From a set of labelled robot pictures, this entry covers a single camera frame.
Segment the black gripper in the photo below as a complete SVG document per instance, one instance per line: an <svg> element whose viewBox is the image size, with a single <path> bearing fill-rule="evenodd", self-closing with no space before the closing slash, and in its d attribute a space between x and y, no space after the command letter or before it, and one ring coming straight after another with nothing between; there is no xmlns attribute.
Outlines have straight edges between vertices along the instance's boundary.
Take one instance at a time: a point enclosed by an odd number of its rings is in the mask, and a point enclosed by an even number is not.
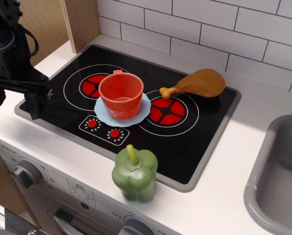
<svg viewBox="0 0 292 235"><path fill-rule="evenodd" d="M38 49L35 43L35 50L30 52L24 31L9 32L6 39L0 41L0 106L6 98L4 89L23 93L32 120L40 118L48 97L52 96L49 78L30 61Z"/></svg>

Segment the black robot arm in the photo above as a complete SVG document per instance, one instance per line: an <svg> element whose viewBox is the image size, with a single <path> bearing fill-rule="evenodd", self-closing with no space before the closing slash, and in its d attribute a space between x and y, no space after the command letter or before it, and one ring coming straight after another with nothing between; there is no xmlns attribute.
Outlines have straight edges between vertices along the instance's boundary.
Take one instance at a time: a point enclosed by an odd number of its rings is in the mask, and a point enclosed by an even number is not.
<svg viewBox="0 0 292 235"><path fill-rule="evenodd" d="M22 15L19 1L0 0L0 106L6 90L22 93L31 118L39 119L52 90L48 87L49 78L31 64L39 44L36 42L30 51L26 37L34 36L19 24Z"/></svg>

